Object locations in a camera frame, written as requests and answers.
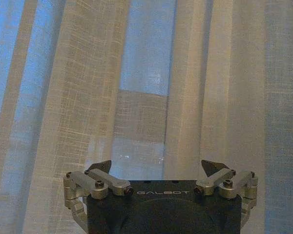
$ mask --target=silver metal bracket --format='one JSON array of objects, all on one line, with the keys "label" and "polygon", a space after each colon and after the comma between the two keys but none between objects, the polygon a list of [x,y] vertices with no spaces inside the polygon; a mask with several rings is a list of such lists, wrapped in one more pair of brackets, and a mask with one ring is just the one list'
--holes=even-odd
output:
[{"label": "silver metal bracket", "polygon": [[225,164],[202,160],[202,166],[209,176],[207,179],[196,181],[194,191],[200,196],[213,195],[218,187],[218,193],[226,199],[234,199],[237,195],[242,198],[241,228],[248,221],[251,209],[257,203],[258,178],[254,172],[230,170]]},{"label": "silver metal bracket", "polygon": [[128,180],[118,179],[114,176],[103,172],[99,169],[87,170],[85,172],[89,177],[95,180],[101,180],[108,185],[109,189],[113,191],[114,195],[127,196],[133,194],[133,188]]},{"label": "silver metal bracket", "polygon": [[103,199],[108,194],[108,186],[98,184],[96,180],[79,171],[67,173],[63,178],[63,185],[64,205],[71,209],[74,220],[88,232],[87,215],[83,203],[78,198],[82,197],[84,201],[85,197],[91,195],[94,199]]},{"label": "silver metal bracket", "polygon": [[231,179],[233,177],[232,170],[223,168],[220,171],[212,174],[210,177],[204,180],[197,180],[197,189],[201,190],[202,196],[209,196],[214,194],[215,188],[223,182],[225,179]]},{"label": "silver metal bracket", "polygon": [[234,199],[237,195],[242,197],[241,227],[248,221],[251,209],[257,204],[258,177],[254,172],[240,172],[232,181],[224,181],[219,185],[219,195]]}]

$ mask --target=white curtain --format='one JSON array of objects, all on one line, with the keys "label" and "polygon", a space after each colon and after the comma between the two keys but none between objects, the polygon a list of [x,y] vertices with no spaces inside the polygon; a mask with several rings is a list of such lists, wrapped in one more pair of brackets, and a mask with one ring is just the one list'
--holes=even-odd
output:
[{"label": "white curtain", "polygon": [[252,170],[243,234],[293,234],[293,0],[1,0],[0,233],[84,233],[62,177]]}]

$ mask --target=linen curtain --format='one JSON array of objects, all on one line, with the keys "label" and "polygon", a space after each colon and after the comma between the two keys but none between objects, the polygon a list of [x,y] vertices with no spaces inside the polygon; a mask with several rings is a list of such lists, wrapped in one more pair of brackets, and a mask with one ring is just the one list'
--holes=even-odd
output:
[{"label": "linen curtain", "polygon": [[241,233],[293,233],[293,0],[1,0],[0,233],[84,233],[62,177],[258,175]]}]

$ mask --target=bolt head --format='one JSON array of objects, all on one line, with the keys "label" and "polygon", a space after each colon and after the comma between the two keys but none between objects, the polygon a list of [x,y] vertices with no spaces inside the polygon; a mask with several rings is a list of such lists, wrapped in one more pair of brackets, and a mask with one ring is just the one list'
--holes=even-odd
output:
[{"label": "bolt head", "polygon": [[133,195],[133,188],[131,186],[128,186],[124,189],[124,195],[125,196],[131,196]]},{"label": "bolt head", "polygon": [[231,179],[225,179],[223,184],[224,184],[225,188],[232,188],[233,187],[233,181]]},{"label": "bolt head", "polygon": [[199,199],[204,197],[204,189],[201,186],[197,186],[193,191]]},{"label": "bolt head", "polygon": [[103,188],[104,182],[102,180],[97,180],[95,183],[96,188]]}]

